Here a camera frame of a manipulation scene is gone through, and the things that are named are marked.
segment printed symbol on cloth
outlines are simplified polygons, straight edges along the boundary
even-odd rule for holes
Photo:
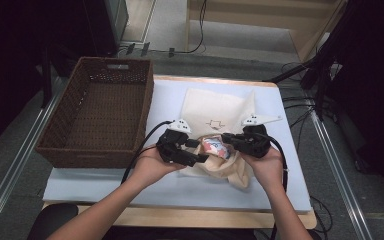
[[[210,120],[210,122],[209,122],[209,123],[206,123],[206,124],[210,125],[210,127],[211,127],[212,129],[214,129],[214,130],[220,130],[220,129],[222,129],[224,126],[226,126],[226,125],[222,125],[222,124],[221,124],[221,121],[213,121],[213,120]]]

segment beige fabric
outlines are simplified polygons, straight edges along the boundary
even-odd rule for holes
[[[255,112],[254,92],[246,99],[219,94],[208,90],[189,89],[183,103],[181,118],[189,124],[190,138],[201,140],[208,135],[242,133],[242,120]],[[194,153],[203,153],[202,145]],[[250,167],[233,151],[229,159],[210,154],[205,163],[181,170],[186,175],[210,175],[224,178],[235,187],[246,188],[251,175]]]

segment wire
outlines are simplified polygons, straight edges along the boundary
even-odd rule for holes
[[[129,49],[129,48],[128,48],[128,47],[125,47],[125,48],[119,48],[119,50],[118,50],[118,52],[117,52],[117,58],[120,58],[120,53],[126,51],[127,49]]]
[[[293,107],[315,107],[315,106],[316,104],[295,104],[295,105],[285,107],[285,110]]]
[[[287,98],[282,98],[282,102],[298,101],[298,100],[314,100],[314,97],[287,97]]]
[[[140,156],[142,153],[144,153],[144,152],[146,152],[146,151],[148,151],[148,150],[150,150],[150,149],[156,148],[156,147],[158,147],[158,146],[160,146],[160,145],[154,145],[154,146],[152,146],[152,147],[148,147],[148,148],[144,148],[144,149],[142,149],[142,151],[140,151],[140,153],[139,153],[139,156]]]
[[[135,155],[133,155],[132,157],[132,160],[130,160],[130,163],[129,163],[129,166],[127,166],[126,168],[126,171],[124,171],[124,175],[123,175],[123,179],[121,180],[121,184],[123,184],[126,180],[127,180],[127,177],[129,176],[129,172],[130,170],[132,169],[136,159],[139,157],[139,155],[141,153],[143,153],[144,151],[147,151],[149,149],[151,149],[152,147],[150,148],[147,148],[147,149],[142,149],[143,146],[145,145],[145,143],[148,141],[148,139],[152,136],[152,134],[157,131],[158,128],[160,128],[161,126],[163,125],[166,125],[166,124],[170,124],[172,123],[172,121],[165,121],[165,122],[162,122],[160,124],[158,124],[157,126],[155,126],[149,133],[148,135],[145,137],[145,139],[142,141],[140,147],[138,148],[138,150],[136,150],[136,153]]]
[[[298,65],[301,65],[301,66],[304,66],[303,64],[301,64],[301,63],[298,63],[298,62],[290,62],[290,63],[285,63],[285,64],[283,64],[282,65],[282,67],[280,68],[280,72],[283,74],[283,73],[285,73],[284,71],[283,71],[283,69],[286,67],[286,66],[288,66],[288,65],[291,65],[291,64],[298,64]],[[297,73],[298,74],[298,76],[300,77],[300,79],[295,79],[295,78],[292,78],[292,77],[288,77],[288,79],[291,79],[291,80],[293,80],[293,81],[301,81],[302,80],[302,76],[301,76],[301,72],[299,72],[299,73]]]
[[[272,138],[270,136],[267,136],[267,137],[270,140],[270,142],[272,142],[277,147],[277,149],[279,150],[280,154],[282,155],[282,158],[283,158],[283,162],[282,162],[282,164],[283,164],[283,181],[282,181],[282,185],[283,185],[283,189],[286,192],[286,190],[288,188],[288,165],[286,163],[285,153],[283,152],[282,147],[276,141],[276,139],[274,139],[274,138]]]
[[[327,231],[326,231],[326,228],[325,228],[325,226],[324,226],[324,223],[323,223],[323,221],[322,221],[322,219],[320,218],[320,216],[319,216],[319,214],[316,212],[316,211],[314,211],[314,215],[316,216],[316,219],[317,219],[317,221],[319,221],[319,223],[320,223],[320,226],[322,227],[322,231],[320,231],[320,230],[316,230],[316,229],[313,229],[315,232],[320,232],[320,233],[323,233],[323,235],[324,235],[324,237],[325,237],[325,240],[327,240]]]
[[[314,110],[313,108],[310,110],[307,110],[307,112],[304,114],[305,116],[304,116],[304,119],[302,120],[301,127],[299,128],[299,132],[298,132],[297,152],[299,152],[299,146],[301,144],[301,133],[302,133],[302,129],[304,128],[305,120],[307,120],[308,116],[310,116],[313,110]]]
[[[267,235],[267,233],[265,233],[262,229],[255,229],[255,231],[257,231],[258,233],[260,233],[261,235],[263,235],[263,237],[265,239],[270,239],[269,235]]]
[[[296,124],[303,121],[305,117],[307,117],[313,110],[314,110],[314,107],[311,107],[310,109],[308,109],[303,115],[299,116],[295,122],[289,125],[289,128],[293,128]]]
[[[204,2],[202,3],[202,6],[201,6],[201,11],[199,13],[199,26],[200,26],[200,30],[201,30],[201,40],[199,41],[199,44],[195,47],[195,49],[190,50],[190,51],[148,50],[148,52],[174,53],[174,54],[191,54],[191,53],[196,52],[201,47],[201,45],[204,45],[204,50],[202,52],[200,52],[199,54],[204,53],[207,50],[207,46],[205,46],[205,43],[204,43],[204,30],[203,30],[204,17],[205,17],[206,9],[207,9],[207,0],[204,0]]]
[[[330,230],[332,230],[333,228],[333,217],[332,217],[332,213],[329,211],[329,209],[326,207],[326,205],[320,201],[319,199],[313,197],[313,196],[310,196],[311,199],[313,199],[314,201],[318,202],[320,205],[322,205],[322,207],[327,211],[328,213],[328,216],[329,216],[329,221],[330,221],[330,226],[328,228],[325,228],[325,231],[326,232],[329,232]]]

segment hand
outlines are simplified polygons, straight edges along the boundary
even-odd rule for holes
[[[267,192],[271,188],[282,188],[282,155],[273,147],[262,158],[241,153],[242,158],[252,167],[258,182]]]
[[[157,148],[143,152],[136,162],[136,166],[129,179],[139,183],[142,188],[154,184],[166,174],[185,168],[178,163],[166,163],[162,160]]]

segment wicker basket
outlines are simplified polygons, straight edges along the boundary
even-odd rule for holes
[[[145,138],[149,60],[84,57],[36,146],[55,168],[125,168]]]

